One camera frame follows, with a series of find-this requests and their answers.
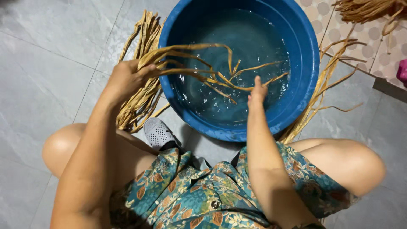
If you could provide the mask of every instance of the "pink object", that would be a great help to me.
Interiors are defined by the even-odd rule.
[[[404,87],[407,88],[407,59],[400,61],[396,77],[403,82]]]

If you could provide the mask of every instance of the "shirt button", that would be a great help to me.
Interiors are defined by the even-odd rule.
[[[217,209],[220,205],[219,201],[212,201],[212,203],[210,204],[212,206],[213,209]]]

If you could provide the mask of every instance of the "blue plastic basin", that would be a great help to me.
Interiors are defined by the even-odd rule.
[[[181,0],[171,11],[162,29],[159,48],[180,44],[185,28],[213,10],[228,8],[252,11],[268,19],[284,39],[289,53],[291,78],[288,90],[266,111],[273,134],[290,125],[305,109],[319,72],[317,38],[307,16],[294,0]],[[219,127],[208,123],[186,108],[176,90],[175,76],[161,76],[165,96],[175,112],[202,134],[225,141],[246,141],[246,125]]]

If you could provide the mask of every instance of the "water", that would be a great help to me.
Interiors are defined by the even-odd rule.
[[[195,28],[184,36],[183,44],[221,43],[233,50],[232,68],[240,59],[238,70],[259,66],[265,63],[281,61],[279,64],[266,66],[242,73],[232,80],[239,87],[254,86],[256,75],[261,76],[264,83],[267,80],[288,72],[290,69],[289,55],[284,47],[276,28],[263,17],[250,11],[228,9],[218,11],[201,18]],[[224,48],[207,48],[190,51],[201,57],[220,71],[226,78],[230,77],[228,68],[228,53]],[[187,68],[208,69],[204,64],[194,59],[178,59]],[[179,76],[178,93],[189,109],[211,124],[217,126],[237,126],[246,123],[248,115],[247,96],[250,92],[227,88],[213,84],[214,87],[229,94],[237,102],[233,104],[228,98],[218,94],[208,86],[188,75]],[[289,76],[277,80],[268,87],[265,108],[283,96],[289,86]]]

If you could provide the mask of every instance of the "hand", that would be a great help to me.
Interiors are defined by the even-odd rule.
[[[251,91],[250,95],[247,97],[248,101],[247,101],[247,105],[249,106],[249,108],[252,105],[260,105],[263,107],[263,102],[265,97],[267,96],[267,86],[262,86],[261,85],[261,80],[260,80],[260,76],[256,76],[256,78],[254,79],[254,88]]]
[[[159,70],[154,64],[137,71],[138,62],[139,60],[135,59],[117,64],[107,81],[101,99],[107,100],[113,106],[120,106],[143,87],[149,78],[159,75]]]

